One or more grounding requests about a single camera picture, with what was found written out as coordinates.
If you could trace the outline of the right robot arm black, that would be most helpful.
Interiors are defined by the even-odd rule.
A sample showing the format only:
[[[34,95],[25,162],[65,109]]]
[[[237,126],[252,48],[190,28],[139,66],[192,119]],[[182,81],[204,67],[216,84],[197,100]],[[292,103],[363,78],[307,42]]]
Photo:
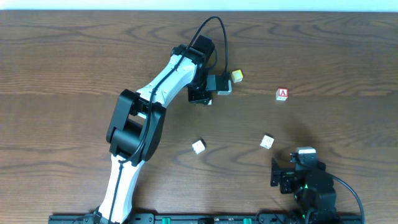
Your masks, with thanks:
[[[333,178],[326,174],[326,165],[318,160],[316,150],[300,149],[290,156],[294,168],[281,168],[272,159],[271,186],[278,186],[282,194],[293,194],[298,204],[284,223],[341,223]]]

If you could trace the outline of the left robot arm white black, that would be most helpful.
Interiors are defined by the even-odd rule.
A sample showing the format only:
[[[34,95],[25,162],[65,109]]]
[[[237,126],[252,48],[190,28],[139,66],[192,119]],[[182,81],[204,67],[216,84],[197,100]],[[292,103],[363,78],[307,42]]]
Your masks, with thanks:
[[[111,175],[94,223],[124,223],[132,210],[132,195],[142,166],[155,153],[168,105],[183,89],[190,103],[208,105],[214,91],[230,91],[229,73],[210,75],[206,67],[215,51],[200,35],[191,47],[173,48],[167,66],[145,87],[124,90],[114,109],[106,140],[110,145]]]

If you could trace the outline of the yellow top wooden block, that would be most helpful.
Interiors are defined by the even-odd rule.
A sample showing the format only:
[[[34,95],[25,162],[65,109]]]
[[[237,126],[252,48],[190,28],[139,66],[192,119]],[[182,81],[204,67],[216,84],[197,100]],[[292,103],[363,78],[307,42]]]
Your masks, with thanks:
[[[231,78],[234,83],[241,82],[243,80],[243,73],[241,70],[235,70],[231,72]]]

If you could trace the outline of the plain wooden block right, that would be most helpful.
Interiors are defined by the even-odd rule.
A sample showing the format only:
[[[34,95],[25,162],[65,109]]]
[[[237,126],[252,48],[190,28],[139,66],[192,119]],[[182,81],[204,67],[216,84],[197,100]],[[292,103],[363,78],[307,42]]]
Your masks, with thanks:
[[[268,134],[265,134],[261,140],[260,146],[265,149],[270,149],[274,143],[274,137]]]

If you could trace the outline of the plain wooden block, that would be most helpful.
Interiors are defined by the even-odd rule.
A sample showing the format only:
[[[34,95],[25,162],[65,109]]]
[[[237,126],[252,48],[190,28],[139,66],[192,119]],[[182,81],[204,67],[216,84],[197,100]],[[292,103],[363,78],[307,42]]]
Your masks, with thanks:
[[[206,146],[202,140],[198,140],[192,144],[192,149],[195,152],[195,154],[200,154],[206,149]]]
[[[268,134],[265,134],[261,140],[260,146],[265,149],[270,149],[274,143],[274,137]]]

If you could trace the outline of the plain wooden block centre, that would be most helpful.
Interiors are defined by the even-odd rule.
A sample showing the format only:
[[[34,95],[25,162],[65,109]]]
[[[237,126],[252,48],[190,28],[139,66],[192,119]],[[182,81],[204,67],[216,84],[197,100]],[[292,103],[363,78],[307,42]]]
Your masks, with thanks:
[[[195,154],[200,154],[206,149],[206,146],[202,140],[198,140],[192,144],[192,149],[195,152]]]

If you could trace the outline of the red letter A block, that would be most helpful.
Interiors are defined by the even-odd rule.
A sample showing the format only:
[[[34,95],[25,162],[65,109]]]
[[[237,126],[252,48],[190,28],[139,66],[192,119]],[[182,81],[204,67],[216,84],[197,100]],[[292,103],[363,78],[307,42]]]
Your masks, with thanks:
[[[285,101],[289,97],[288,88],[278,88],[276,92],[276,100]]]

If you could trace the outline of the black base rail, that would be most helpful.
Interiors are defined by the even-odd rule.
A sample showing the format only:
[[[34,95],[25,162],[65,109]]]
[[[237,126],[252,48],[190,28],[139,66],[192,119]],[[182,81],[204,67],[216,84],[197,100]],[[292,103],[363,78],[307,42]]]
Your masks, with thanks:
[[[258,215],[154,215],[135,213],[127,224],[276,224],[304,223],[304,217],[292,218],[286,214],[260,213]],[[93,214],[86,215],[51,215],[49,224],[94,224],[99,221]]]

